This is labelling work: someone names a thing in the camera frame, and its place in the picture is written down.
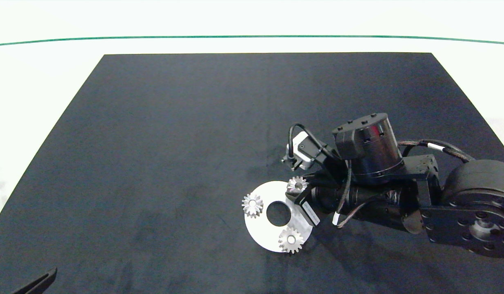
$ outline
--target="black table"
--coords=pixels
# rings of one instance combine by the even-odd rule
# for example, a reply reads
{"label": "black table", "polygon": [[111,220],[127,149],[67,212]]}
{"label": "black table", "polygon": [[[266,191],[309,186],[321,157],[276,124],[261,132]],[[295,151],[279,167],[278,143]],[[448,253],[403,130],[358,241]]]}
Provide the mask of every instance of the black table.
{"label": "black table", "polygon": [[[333,143],[332,128],[372,112],[397,139],[504,161],[428,53],[104,56],[0,215],[0,293],[53,266],[47,294],[504,293],[504,259],[425,234],[324,221],[293,256],[252,240],[241,199],[292,177],[289,126]],[[444,180],[459,161],[435,156]]]}

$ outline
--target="white disc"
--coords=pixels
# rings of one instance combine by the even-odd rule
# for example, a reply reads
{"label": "white disc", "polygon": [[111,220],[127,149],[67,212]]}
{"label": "white disc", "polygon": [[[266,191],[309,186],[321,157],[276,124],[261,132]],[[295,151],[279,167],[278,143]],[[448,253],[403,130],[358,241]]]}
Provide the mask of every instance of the white disc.
{"label": "white disc", "polygon": [[[246,228],[250,236],[252,236],[254,241],[261,247],[273,252],[283,252],[283,249],[279,247],[279,235],[286,227],[296,229],[301,234],[303,243],[306,242],[313,229],[313,227],[306,222],[306,219],[302,216],[297,205],[286,198],[285,192],[287,184],[287,182],[276,180],[258,186],[250,195],[259,195],[259,197],[261,197],[261,200],[263,200],[263,211],[256,218],[244,214],[244,222],[246,223]],[[280,227],[273,225],[266,217],[268,206],[277,201],[285,203],[291,213],[289,222]]]}

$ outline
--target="green line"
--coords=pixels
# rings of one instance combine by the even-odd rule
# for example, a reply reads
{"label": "green line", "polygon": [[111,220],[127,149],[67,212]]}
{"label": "green line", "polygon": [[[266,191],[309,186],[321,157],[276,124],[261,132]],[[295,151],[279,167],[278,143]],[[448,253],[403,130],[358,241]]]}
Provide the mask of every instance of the green line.
{"label": "green line", "polygon": [[418,36],[370,36],[370,35],[229,35],[229,36],[124,36],[124,37],[84,37],[84,38],[62,38],[62,39],[46,39],[34,41],[22,41],[11,43],[0,43],[0,46],[18,45],[29,43],[42,42],[57,42],[57,41],[77,41],[77,40],[105,40],[105,39],[223,39],[223,38],[388,38],[388,39],[423,39],[423,40],[443,40],[443,41],[462,41],[475,43],[488,43],[504,45],[504,42],[472,40],[472,39],[457,39],[457,38],[441,38],[441,37],[418,37]]}

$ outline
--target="silver gear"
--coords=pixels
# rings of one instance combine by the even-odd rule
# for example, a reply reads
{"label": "silver gear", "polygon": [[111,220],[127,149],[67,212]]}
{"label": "silver gear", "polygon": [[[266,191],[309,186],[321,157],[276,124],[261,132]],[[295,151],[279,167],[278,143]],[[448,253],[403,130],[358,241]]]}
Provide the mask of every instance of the silver gear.
{"label": "silver gear", "polygon": [[279,247],[284,252],[292,254],[299,252],[299,249],[302,249],[302,244],[304,243],[301,234],[292,227],[286,227],[286,229],[283,230],[281,235],[279,235],[279,242]]}
{"label": "silver gear", "polygon": [[289,179],[288,185],[286,185],[286,188],[288,189],[288,192],[296,192],[300,193],[304,191],[308,187],[308,182],[306,182],[306,179],[300,176],[293,177]]}
{"label": "silver gear", "polygon": [[263,212],[263,200],[261,200],[259,195],[251,196],[250,194],[246,194],[242,202],[243,204],[241,204],[241,206],[247,216],[256,218],[261,212]]}

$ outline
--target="center hole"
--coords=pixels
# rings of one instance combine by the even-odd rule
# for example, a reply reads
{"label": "center hole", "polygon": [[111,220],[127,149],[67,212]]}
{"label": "center hole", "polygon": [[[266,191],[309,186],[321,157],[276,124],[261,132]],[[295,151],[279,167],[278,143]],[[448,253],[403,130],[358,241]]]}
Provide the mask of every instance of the center hole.
{"label": "center hole", "polygon": [[288,236],[287,241],[290,244],[295,244],[295,237],[290,235],[290,236]]}
{"label": "center hole", "polygon": [[268,205],[268,208],[266,209],[266,217],[272,225],[283,227],[283,225],[286,225],[290,221],[291,213],[285,203],[276,201]]}

